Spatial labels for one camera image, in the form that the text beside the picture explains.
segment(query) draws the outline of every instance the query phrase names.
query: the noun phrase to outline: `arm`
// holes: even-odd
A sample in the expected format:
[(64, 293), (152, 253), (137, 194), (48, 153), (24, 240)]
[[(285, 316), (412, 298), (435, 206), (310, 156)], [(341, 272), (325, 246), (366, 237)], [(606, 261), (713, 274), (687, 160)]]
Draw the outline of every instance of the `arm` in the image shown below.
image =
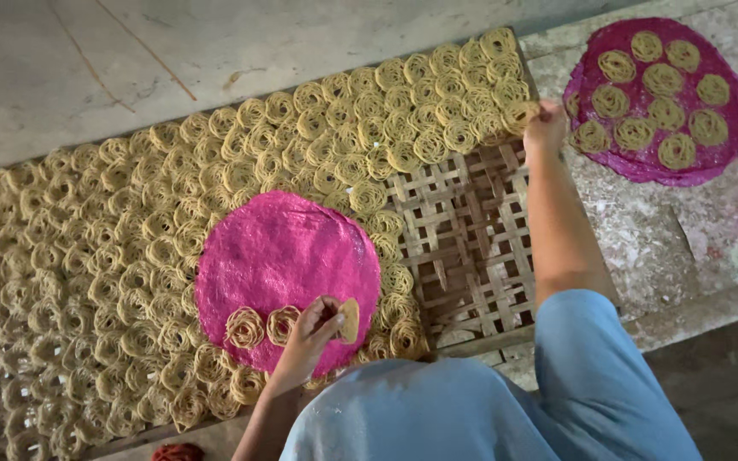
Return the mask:
[(524, 138), (538, 309), (559, 291), (586, 288), (609, 296), (611, 287), (597, 238), (559, 158), (566, 117), (559, 104), (549, 100), (540, 104), (543, 112), (529, 122)]
[(275, 372), (261, 392), (233, 461), (278, 459), (298, 416), (300, 386), (313, 374), (323, 348), (343, 325), (341, 302), (322, 296), (295, 322)]

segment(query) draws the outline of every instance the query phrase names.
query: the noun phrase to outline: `fingers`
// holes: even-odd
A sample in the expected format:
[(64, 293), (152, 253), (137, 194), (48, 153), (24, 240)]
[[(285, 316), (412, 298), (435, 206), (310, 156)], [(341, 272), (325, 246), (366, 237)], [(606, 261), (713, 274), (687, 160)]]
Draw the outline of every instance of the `fingers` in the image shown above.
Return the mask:
[(341, 327), (343, 327), (343, 314), (339, 313), (324, 323), (318, 331), (313, 333), (312, 340), (315, 346), (323, 348), (326, 342), (331, 340)]
[(539, 100), (539, 106), (543, 108), (544, 111), (551, 112), (553, 115), (557, 115), (562, 112), (562, 105), (553, 99), (543, 98)]
[(300, 330), (302, 337), (305, 338), (309, 336), (309, 334), (312, 333), (313, 330), (315, 330), (315, 324), (317, 323), (318, 319), (321, 318), (321, 312), (323, 311), (323, 308), (323, 300), (319, 296), (313, 301), (312, 304), (309, 304), (309, 307), (301, 312), (301, 315), (298, 316), (298, 321), (295, 323), (295, 328)]
[(309, 304), (309, 307), (303, 310), (301, 315), (298, 317), (298, 322), (296, 323), (296, 326), (299, 327), (303, 337), (307, 337), (312, 334), (319, 321), (330, 318), (338, 313), (338, 308), (340, 308), (342, 304), (343, 303), (340, 299), (329, 295), (321, 295), (315, 298), (315, 300)]

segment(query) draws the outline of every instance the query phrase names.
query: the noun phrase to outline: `red object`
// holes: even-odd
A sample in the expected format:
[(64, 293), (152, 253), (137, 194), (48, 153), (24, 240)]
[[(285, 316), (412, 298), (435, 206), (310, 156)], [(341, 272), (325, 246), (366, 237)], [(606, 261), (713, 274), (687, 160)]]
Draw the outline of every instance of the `red object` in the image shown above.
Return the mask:
[(201, 461), (204, 450), (193, 444), (162, 445), (150, 457), (150, 461)]
[(363, 343), (381, 289), (375, 247), (354, 221), (295, 194), (273, 190), (234, 210), (210, 232), (199, 260), (195, 302), (210, 341), (238, 363), (273, 372), (284, 348), (264, 336), (252, 349), (224, 341), (243, 306), (266, 322), (286, 305), (305, 309), (320, 295), (360, 305), (357, 341), (330, 341), (313, 376), (344, 367)]

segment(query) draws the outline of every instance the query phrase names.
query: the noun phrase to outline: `light blue clothing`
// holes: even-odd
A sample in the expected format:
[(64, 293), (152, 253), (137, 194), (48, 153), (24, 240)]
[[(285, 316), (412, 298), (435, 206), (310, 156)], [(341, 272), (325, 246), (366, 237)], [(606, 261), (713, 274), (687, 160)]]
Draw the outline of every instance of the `light blue clothing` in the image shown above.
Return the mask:
[(474, 359), (346, 372), (300, 414), (282, 460), (700, 459), (605, 297), (548, 298), (539, 397)]

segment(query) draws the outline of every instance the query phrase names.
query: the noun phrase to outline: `concrete floor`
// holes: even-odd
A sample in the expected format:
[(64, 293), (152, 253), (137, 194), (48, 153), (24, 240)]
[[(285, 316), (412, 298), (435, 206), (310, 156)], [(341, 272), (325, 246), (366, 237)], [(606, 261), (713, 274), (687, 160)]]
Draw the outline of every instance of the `concrete floor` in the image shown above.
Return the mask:
[[(0, 0), (0, 166), (512, 25), (545, 30), (640, 0), (103, 0), (193, 101), (94, 1)], [(241, 72), (233, 85), (231, 74)]]
[(738, 322), (645, 360), (704, 458), (738, 459)]

